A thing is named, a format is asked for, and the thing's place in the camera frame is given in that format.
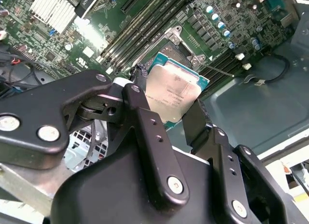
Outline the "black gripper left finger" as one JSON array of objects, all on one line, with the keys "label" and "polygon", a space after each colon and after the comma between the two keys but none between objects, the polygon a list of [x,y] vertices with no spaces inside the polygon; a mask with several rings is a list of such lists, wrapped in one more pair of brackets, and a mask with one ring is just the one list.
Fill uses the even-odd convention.
[{"label": "black gripper left finger", "polygon": [[109,146],[139,151],[147,193],[159,210],[175,211],[189,200],[189,189],[160,116],[151,111],[135,84],[114,89],[96,70],[40,85],[0,102],[0,161],[36,170],[58,166],[73,126],[103,120],[120,126]]}]

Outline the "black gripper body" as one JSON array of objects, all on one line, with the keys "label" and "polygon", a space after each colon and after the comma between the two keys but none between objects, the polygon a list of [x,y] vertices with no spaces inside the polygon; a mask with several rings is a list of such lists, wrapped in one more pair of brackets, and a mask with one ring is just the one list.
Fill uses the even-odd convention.
[{"label": "black gripper body", "polygon": [[149,199],[135,146],[71,176],[57,192],[53,224],[216,224],[209,195],[210,163],[175,152],[189,189],[180,209],[163,211]]}]

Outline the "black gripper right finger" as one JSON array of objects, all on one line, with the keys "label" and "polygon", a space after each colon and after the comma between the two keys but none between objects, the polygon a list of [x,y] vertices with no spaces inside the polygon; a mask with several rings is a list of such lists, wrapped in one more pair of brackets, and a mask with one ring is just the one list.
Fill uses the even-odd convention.
[{"label": "black gripper right finger", "polygon": [[246,146],[232,147],[196,99],[183,116],[191,153],[210,163],[211,211],[218,224],[296,224],[298,208]]}]

